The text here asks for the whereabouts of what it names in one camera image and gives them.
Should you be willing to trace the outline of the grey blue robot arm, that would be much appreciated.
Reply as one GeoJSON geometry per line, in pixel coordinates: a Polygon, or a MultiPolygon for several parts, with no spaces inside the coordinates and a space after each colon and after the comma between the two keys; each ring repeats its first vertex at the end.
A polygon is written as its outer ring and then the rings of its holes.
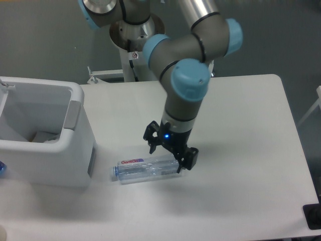
{"type": "Polygon", "coordinates": [[[198,149],[188,147],[199,108],[211,78],[209,63],[242,46],[243,33],[235,19],[224,19],[214,1],[179,1],[190,33],[172,40],[150,10],[150,1],[79,1],[92,28],[110,27],[114,44],[126,52],[139,51],[167,93],[160,123],[151,122],[143,138],[150,151],[162,146],[191,170],[198,149]]]}

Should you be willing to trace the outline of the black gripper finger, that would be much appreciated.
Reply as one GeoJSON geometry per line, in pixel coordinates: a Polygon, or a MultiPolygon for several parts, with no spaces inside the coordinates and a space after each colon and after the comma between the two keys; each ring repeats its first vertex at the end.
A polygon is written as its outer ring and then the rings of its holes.
{"type": "Polygon", "coordinates": [[[147,125],[143,134],[143,139],[148,143],[150,154],[152,154],[156,150],[156,147],[161,144],[161,140],[158,137],[158,131],[158,123],[156,121],[152,121],[149,125],[147,125]]]}
{"type": "Polygon", "coordinates": [[[177,173],[180,173],[181,169],[191,170],[197,162],[199,150],[194,147],[183,147],[179,151],[174,152],[174,157],[178,161],[179,166],[177,173]]]}

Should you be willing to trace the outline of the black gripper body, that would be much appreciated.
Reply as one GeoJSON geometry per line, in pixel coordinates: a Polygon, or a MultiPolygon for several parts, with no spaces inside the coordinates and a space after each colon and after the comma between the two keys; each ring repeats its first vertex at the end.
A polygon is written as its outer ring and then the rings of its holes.
{"type": "Polygon", "coordinates": [[[170,124],[161,123],[156,131],[157,146],[162,146],[174,155],[185,155],[192,153],[193,150],[188,147],[187,142],[192,130],[186,132],[175,132],[170,129],[170,124]]]}

